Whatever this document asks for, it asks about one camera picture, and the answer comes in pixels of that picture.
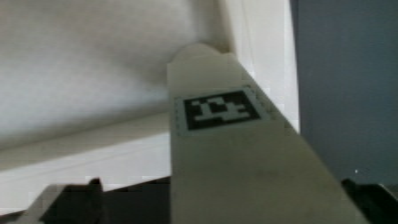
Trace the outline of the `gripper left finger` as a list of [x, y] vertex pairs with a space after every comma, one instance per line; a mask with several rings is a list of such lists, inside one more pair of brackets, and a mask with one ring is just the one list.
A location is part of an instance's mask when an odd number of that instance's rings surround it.
[[101, 180], [52, 184], [13, 224], [107, 224]]

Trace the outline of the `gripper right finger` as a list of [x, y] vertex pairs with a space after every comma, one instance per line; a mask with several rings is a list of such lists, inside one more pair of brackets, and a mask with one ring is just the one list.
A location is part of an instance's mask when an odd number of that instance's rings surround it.
[[398, 224], [398, 196], [386, 185], [345, 179], [341, 186], [370, 224]]

